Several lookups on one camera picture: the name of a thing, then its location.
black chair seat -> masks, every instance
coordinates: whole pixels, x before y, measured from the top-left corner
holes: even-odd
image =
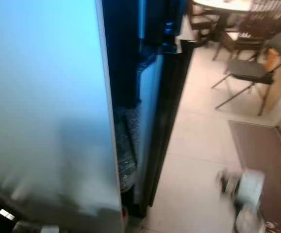
[[[272,73],[268,73],[265,67],[257,62],[245,60],[230,60],[228,70],[234,77],[254,83],[272,84]]]

refrigerator door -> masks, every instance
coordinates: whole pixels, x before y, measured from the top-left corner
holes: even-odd
[[[30,220],[121,233],[100,0],[0,0],[0,194]]]
[[[164,53],[140,214],[153,205],[167,146],[195,43],[180,41],[181,53]]]

chair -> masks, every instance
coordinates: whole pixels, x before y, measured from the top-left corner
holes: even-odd
[[[217,12],[196,6],[192,0],[187,3],[187,15],[199,46],[207,44],[215,27]]]
[[[281,33],[274,36],[267,43],[266,46],[268,48],[275,49],[281,57]],[[244,91],[252,88],[253,86],[255,86],[256,83],[262,83],[262,84],[268,85],[268,87],[265,91],[265,94],[263,96],[261,95],[260,91],[257,89],[259,95],[261,95],[262,99],[263,99],[258,115],[260,116],[263,113],[264,105],[265,105],[270,87],[274,82],[274,80],[273,80],[274,72],[277,68],[279,68],[281,66],[281,63],[278,64],[272,70],[267,71],[266,68],[262,64],[250,61],[251,58],[248,60],[232,59],[228,62],[229,74],[227,76],[225,76],[222,80],[217,82],[215,85],[213,85],[212,89],[215,88],[222,81],[226,80],[226,78],[229,76],[233,76],[236,79],[249,81],[250,85],[245,87],[243,90],[239,91],[238,93],[236,93],[235,95],[233,95],[232,97],[230,97],[229,99],[227,99],[226,101],[221,103],[220,105],[218,105],[215,109],[220,108],[222,105],[231,101],[232,99],[234,99],[235,97],[237,97],[238,95],[243,93]]]
[[[235,51],[235,58],[238,58],[243,50],[255,51],[256,56],[254,58],[257,59],[265,40],[281,32],[273,30],[273,21],[277,21],[274,18],[277,17],[277,13],[281,12],[281,0],[273,2],[253,1],[250,12],[239,25],[237,32],[221,32],[220,43],[213,61],[217,58],[223,46],[230,52],[229,59],[233,57]]]

folding chair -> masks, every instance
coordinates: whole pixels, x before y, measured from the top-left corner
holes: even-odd
[[[281,33],[274,36],[269,42],[266,44],[267,48],[273,48],[275,49],[278,54],[281,57]],[[212,86],[212,89],[215,88],[218,84],[220,84],[222,81],[226,80],[227,77],[233,76],[236,79],[241,79],[245,81],[251,82],[249,86],[245,87],[243,90],[239,91],[232,97],[230,97],[228,100],[224,101],[215,109],[220,108],[222,105],[226,104],[227,102],[231,101],[238,95],[242,94],[244,91],[252,88],[256,83],[262,83],[267,84],[268,87],[265,91],[265,94],[262,96],[262,104],[258,113],[258,116],[260,116],[263,113],[264,105],[268,96],[268,93],[270,91],[270,87],[273,84],[273,76],[276,69],[281,67],[281,63],[278,64],[275,68],[273,68],[270,71],[267,71],[263,64],[257,63],[255,61],[251,62],[250,60],[254,58],[255,55],[250,57],[248,60],[238,60],[233,59],[230,60],[228,63],[228,70],[229,74],[225,76],[222,80],[217,82],[215,85]]]

white refrigerator door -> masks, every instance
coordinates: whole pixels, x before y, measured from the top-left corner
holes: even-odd
[[[0,193],[25,215],[120,233],[100,0],[0,0]]]

